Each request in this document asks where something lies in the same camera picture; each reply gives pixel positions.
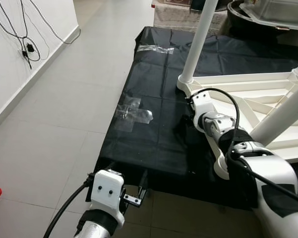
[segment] black tablecloth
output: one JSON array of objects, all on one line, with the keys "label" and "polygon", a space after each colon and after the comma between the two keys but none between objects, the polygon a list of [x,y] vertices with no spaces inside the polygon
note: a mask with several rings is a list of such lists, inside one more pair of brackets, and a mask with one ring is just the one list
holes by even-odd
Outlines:
[{"label": "black tablecloth", "polygon": [[[121,118],[114,116],[95,171],[115,161],[114,169],[124,174],[126,184],[138,185],[147,171],[147,185],[154,190],[247,209],[234,185],[215,174],[205,136],[182,119],[190,111],[176,83],[192,39],[190,32],[153,27],[137,37],[118,104],[125,104],[126,97],[138,98],[139,109],[150,110],[153,120],[134,122],[132,131],[124,131],[117,129]],[[206,39],[195,76],[287,72],[297,66],[298,47],[212,36]]]}]

